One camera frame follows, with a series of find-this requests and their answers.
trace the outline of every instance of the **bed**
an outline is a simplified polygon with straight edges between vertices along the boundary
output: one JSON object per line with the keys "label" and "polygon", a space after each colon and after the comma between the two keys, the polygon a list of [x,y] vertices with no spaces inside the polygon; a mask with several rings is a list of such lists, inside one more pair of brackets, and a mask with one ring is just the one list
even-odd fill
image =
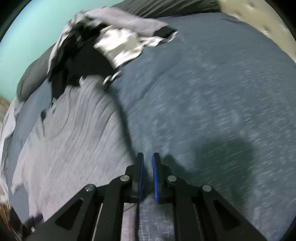
{"label": "bed", "polygon": [[[116,6],[141,15],[133,4]],[[107,92],[120,106],[131,151],[144,153],[148,186],[149,156],[159,152],[177,176],[211,184],[268,240],[280,240],[296,216],[293,29],[263,0],[219,4],[227,14],[210,1],[204,12],[211,13],[161,15],[178,30],[176,38],[145,48]],[[45,80],[21,108],[7,157],[9,187],[27,136],[51,100]],[[26,191],[9,192],[25,221]],[[173,240],[171,216],[169,205],[159,207],[149,196],[140,206],[140,240]]]}

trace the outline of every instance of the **screw head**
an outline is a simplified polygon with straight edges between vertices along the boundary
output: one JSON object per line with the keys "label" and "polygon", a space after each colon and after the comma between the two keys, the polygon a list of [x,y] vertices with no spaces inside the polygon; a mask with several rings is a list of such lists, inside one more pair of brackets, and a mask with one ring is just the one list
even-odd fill
{"label": "screw head", "polygon": [[173,175],[168,176],[167,179],[168,179],[168,181],[171,182],[171,183],[173,183],[173,182],[175,182],[175,181],[177,180],[177,178],[176,178],[175,176],[173,176]]}
{"label": "screw head", "polygon": [[202,189],[205,191],[205,192],[210,192],[212,190],[212,187],[210,185],[203,185],[202,186]]}
{"label": "screw head", "polygon": [[94,184],[88,184],[88,185],[85,186],[84,189],[85,189],[87,192],[90,192],[90,191],[94,190],[94,188],[95,188],[95,185],[94,185]]}
{"label": "screw head", "polygon": [[120,180],[123,181],[123,182],[127,182],[129,180],[129,176],[128,175],[122,175],[120,177]]}

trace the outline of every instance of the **clothing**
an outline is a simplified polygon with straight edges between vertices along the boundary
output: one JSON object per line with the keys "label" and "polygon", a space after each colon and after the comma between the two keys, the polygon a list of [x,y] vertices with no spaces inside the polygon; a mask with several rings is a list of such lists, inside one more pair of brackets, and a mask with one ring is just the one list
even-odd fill
{"label": "clothing", "polygon": [[[268,241],[296,216],[296,67],[272,40],[223,13],[167,17],[176,38],[144,48],[110,86],[135,153],[212,185]],[[139,240],[174,240],[172,205],[140,204]]]}
{"label": "clothing", "polygon": [[[83,26],[82,28],[84,29],[99,29],[100,25],[103,25],[104,27],[106,27],[106,25],[115,25],[118,28],[127,28],[138,33],[139,36],[144,37],[151,37],[157,34],[157,36],[167,38],[170,34],[175,32],[175,29],[168,27],[164,22],[156,19],[140,18],[123,12],[117,8],[105,7],[93,9],[87,12],[80,12],[67,23],[58,41],[53,47],[48,61],[48,73],[59,62],[59,59],[61,58],[60,50],[62,45],[67,45],[65,42],[69,41],[69,38],[70,41],[73,42],[71,37],[78,28]],[[77,36],[76,42],[81,41],[81,39],[87,38],[82,35]]]}
{"label": "clothing", "polygon": [[52,73],[52,96],[56,99],[63,94],[67,85],[79,86],[79,79],[88,75],[102,78],[116,73],[111,63],[94,48],[95,39],[88,41],[82,48],[68,46],[64,51],[64,61],[60,61]]}
{"label": "clothing", "polygon": [[17,84],[17,98],[26,101],[30,95],[41,86],[47,78],[47,67],[50,53],[55,43],[49,47],[37,60],[29,65]]}
{"label": "clothing", "polygon": [[171,41],[174,37],[175,34],[167,39],[158,36],[139,37],[129,29],[119,29],[110,25],[101,30],[94,48],[101,51],[114,68],[118,68],[138,57],[144,46],[155,47],[160,43]]}
{"label": "clothing", "polygon": [[67,86],[29,134],[12,192],[25,187],[31,216],[47,220],[86,184],[108,184],[133,163],[118,107],[102,82],[88,76],[80,87]]}
{"label": "clothing", "polygon": [[8,185],[9,204],[14,208],[20,220],[24,223],[29,219],[28,194],[24,188],[12,195],[12,177],[15,171],[20,152],[28,138],[28,135],[35,126],[36,121],[41,116],[41,112],[48,110],[52,106],[51,83],[45,80],[42,85],[34,91],[27,99],[17,116],[15,129],[11,137],[11,143],[7,149],[5,164],[7,170],[4,172]]}
{"label": "clothing", "polygon": [[14,98],[6,112],[0,133],[0,203],[8,203],[8,187],[4,177],[6,169],[5,158],[11,142],[11,136],[16,124],[16,118],[20,112],[22,103]]}

